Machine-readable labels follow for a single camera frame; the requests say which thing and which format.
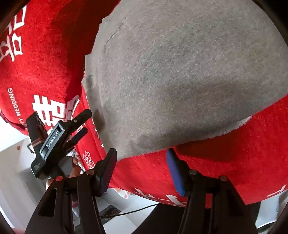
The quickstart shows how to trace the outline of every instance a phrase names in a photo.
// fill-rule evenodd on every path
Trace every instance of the wire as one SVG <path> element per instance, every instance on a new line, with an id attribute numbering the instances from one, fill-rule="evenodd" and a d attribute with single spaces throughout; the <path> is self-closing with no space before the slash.
<path id="1" fill-rule="evenodd" d="M 154 204 L 154 205 L 146 206 L 146 207 L 138 209 L 138 210 L 134 210 L 134 211 L 130 211 L 130 212 L 127 212 L 127 213 L 123 213 L 123 214 L 116 214 L 116 215 L 110 215 L 110 216 L 101 216 L 101 218 L 114 218 L 114 217 L 121 216 L 121 215 L 131 214 L 131 213 L 134 213 L 134 212 L 137 212 L 137 211 L 140 211 L 140 210 L 144 210 L 144 209 L 147 209 L 149 207 L 156 206 L 156 205 L 158 205 L 158 203 Z"/>

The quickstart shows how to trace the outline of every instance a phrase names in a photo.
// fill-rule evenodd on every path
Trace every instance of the gray cloth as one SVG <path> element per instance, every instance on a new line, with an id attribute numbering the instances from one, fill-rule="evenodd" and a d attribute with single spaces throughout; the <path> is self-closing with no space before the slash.
<path id="1" fill-rule="evenodd" d="M 122 0 L 85 59 L 94 123 L 119 159 L 205 138 L 288 90 L 288 47 L 251 0 Z"/>

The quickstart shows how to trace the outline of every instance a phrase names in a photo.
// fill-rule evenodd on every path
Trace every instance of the red cloth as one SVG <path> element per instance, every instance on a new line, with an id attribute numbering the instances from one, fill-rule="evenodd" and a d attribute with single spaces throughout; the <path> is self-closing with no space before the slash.
<path id="1" fill-rule="evenodd" d="M 23 11 L 17 14 L 16 26 L 13 19 L 0 38 L 3 118 L 27 134 L 25 121 L 33 111 L 43 116 L 49 129 L 59 119 L 68 120 L 73 112 L 75 116 L 88 108 L 81 88 L 84 55 L 91 52 L 99 23 L 117 2 L 32 0 L 25 17 Z M 13 54 L 7 52 L 8 42 Z M 105 157 L 105 150 L 92 120 L 84 127 L 88 134 L 77 150 L 88 169 Z M 285 97 L 229 134 L 175 149 L 181 159 L 203 175 L 227 175 L 248 204 L 287 188 L 287 128 Z M 165 153 L 163 150 L 121 160 L 110 186 L 159 202 L 184 205 L 186 199 L 174 189 Z"/>

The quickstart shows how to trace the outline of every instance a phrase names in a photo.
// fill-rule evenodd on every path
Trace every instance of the black cable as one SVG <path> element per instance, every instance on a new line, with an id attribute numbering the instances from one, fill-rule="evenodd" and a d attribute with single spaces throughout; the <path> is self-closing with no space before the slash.
<path id="1" fill-rule="evenodd" d="M 101 217 L 101 218 L 114 218 L 114 217 L 117 217 L 117 216 L 126 215 L 126 214 L 131 214 L 131 213 L 134 213 L 134 212 L 137 212 L 137 211 L 140 211 L 140 210 L 144 210 L 144 209 L 146 209 L 146 208 L 149 208 L 149 207 L 151 207 L 151 206 L 156 206 L 156 205 L 158 205 L 158 203 L 157 203 L 157 204 L 154 204 L 154 205 L 146 206 L 146 207 L 141 208 L 141 209 L 138 209 L 138 210 L 134 210 L 134 211 L 130 211 L 130 212 L 127 212 L 127 213 L 123 213 L 123 214 L 116 214 L 116 215 L 110 215 L 110 216 L 100 216 L 100 217 Z"/>

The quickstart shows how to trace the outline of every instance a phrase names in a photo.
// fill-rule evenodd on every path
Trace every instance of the screw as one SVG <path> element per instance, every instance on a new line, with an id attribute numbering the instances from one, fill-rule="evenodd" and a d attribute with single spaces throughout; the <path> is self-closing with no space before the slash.
<path id="1" fill-rule="evenodd" d="M 56 181 L 61 181 L 61 180 L 63 180 L 63 176 L 61 176 L 61 175 L 60 175 L 60 176 L 57 176 L 57 177 L 55 178 L 55 180 L 56 180 Z"/>
<path id="2" fill-rule="evenodd" d="M 226 182 L 226 181 L 228 181 L 228 178 L 227 178 L 227 176 L 220 176 L 220 180 L 222 180 L 223 182 Z"/>
<path id="3" fill-rule="evenodd" d="M 194 176 L 194 175 L 197 175 L 197 174 L 198 174 L 198 171 L 195 170 L 195 169 L 191 169 L 191 170 L 189 171 L 189 174 Z"/>
<path id="4" fill-rule="evenodd" d="M 91 176 L 94 174 L 94 170 L 90 169 L 90 170 L 86 171 L 86 174 Z"/>

